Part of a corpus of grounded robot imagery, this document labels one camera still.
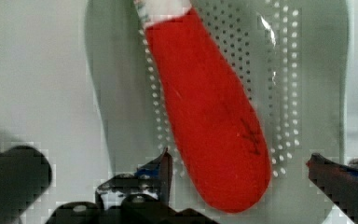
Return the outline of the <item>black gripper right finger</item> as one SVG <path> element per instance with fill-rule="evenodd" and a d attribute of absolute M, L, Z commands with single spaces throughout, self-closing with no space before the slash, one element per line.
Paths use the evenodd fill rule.
<path fill-rule="evenodd" d="M 312 153 L 306 162 L 309 180 L 354 224 L 358 224 L 358 169 Z"/>

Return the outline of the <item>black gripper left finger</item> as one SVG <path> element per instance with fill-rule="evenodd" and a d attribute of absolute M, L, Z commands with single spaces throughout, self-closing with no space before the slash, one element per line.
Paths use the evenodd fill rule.
<path fill-rule="evenodd" d="M 202 213 L 169 207 L 172 156 L 167 149 L 133 173 L 115 175 L 95 190 L 95 201 L 59 206 L 46 224 L 218 224 Z"/>

